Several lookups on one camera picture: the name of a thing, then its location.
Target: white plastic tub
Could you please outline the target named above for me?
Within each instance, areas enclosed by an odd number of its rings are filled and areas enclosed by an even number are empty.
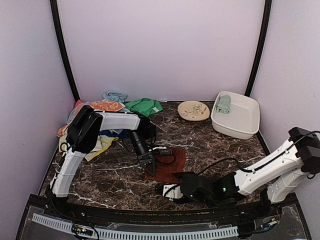
[[[229,95],[231,98],[229,114],[216,112],[218,99],[224,95]],[[259,103],[247,96],[229,91],[221,91],[214,102],[211,120],[213,128],[219,133],[237,139],[249,139],[259,130]]]

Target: white cable tray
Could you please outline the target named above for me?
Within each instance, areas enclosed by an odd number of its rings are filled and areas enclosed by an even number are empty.
[[[60,232],[72,234],[71,229],[73,224],[68,220],[55,219],[48,215],[34,213],[32,221]],[[165,233],[116,231],[99,227],[95,227],[95,229],[99,233],[101,240],[215,240],[238,236],[238,227],[236,226],[205,231]],[[91,239],[97,239],[95,232],[91,236]]]

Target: white wall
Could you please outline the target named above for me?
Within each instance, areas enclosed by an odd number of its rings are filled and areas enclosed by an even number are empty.
[[[1,2],[0,84],[0,239],[11,240],[74,104],[49,0]]]
[[[209,100],[245,92],[264,0],[59,0],[81,99]]]
[[[273,1],[252,97],[272,151],[301,127],[320,130],[320,1]],[[312,239],[320,237],[320,177],[296,190]]]

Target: blue towel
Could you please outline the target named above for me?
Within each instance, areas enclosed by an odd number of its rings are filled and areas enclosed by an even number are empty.
[[[102,95],[102,101],[124,103],[128,97],[128,94],[116,92],[116,91],[105,91]]]
[[[228,95],[221,96],[218,99],[215,111],[217,113],[229,114],[230,113],[230,104],[231,104],[231,97],[230,96],[228,96]]]

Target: cloth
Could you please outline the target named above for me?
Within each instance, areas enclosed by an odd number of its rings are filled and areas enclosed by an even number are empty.
[[[230,104],[231,104],[231,97],[228,95],[224,95],[219,97],[218,103],[216,105],[216,112],[222,114],[229,114],[230,113]]]
[[[184,171],[186,163],[186,150],[183,148],[171,148],[172,153],[175,156],[175,162],[171,165],[164,165],[159,162],[155,162],[155,176],[144,174],[144,179],[154,180],[160,183],[178,184],[179,180],[172,173],[181,173]],[[167,156],[155,156],[156,159],[163,163],[171,163],[173,161],[172,155]]]
[[[102,99],[103,101],[124,103],[128,97],[128,94],[116,92],[116,91],[105,91],[102,97],[103,97]]]
[[[76,115],[79,113],[80,109],[84,105],[89,105],[95,110],[108,111],[108,112],[118,112],[125,107],[124,104],[116,101],[93,101],[93,102],[82,102],[82,103],[77,102],[77,104],[78,105],[70,113],[69,118],[66,122],[67,124],[58,130],[57,136],[59,138],[67,134],[67,129],[69,124],[73,121],[73,119],[75,119]]]
[[[125,105],[130,111],[136,111],[149,117],[151,114],[156,114],[163,110],[162,106],[157,100],[151,100],[149,98],[142,98],[136,101],[129,102]]]
[[[67,143],[66,137],[67,137],[67,134],[63,135],[59,139],[59,152],[60,153],[66,150],[66,145],[63,144],[63,143]],[[92,151],[90,153],[86,154],[84,158],[88,162],[91,161],[94,157],[98,156],[99,154],[101,154],[105,150],[107,150],[111,146],[113,141],[117,141],[118,139],[119,139],[118,137],[99,135],[94,149],[92,149]]]
[[[99,133],[99,135],[106,135],[108,137],[118,137],[120,139],[126,138],[128,136],[128,130],[124,129],[123,131],[121,131],[120,133],[116,133],[116,132],[111,132],[109,130],[105,130],[105,131],[101,131]]]

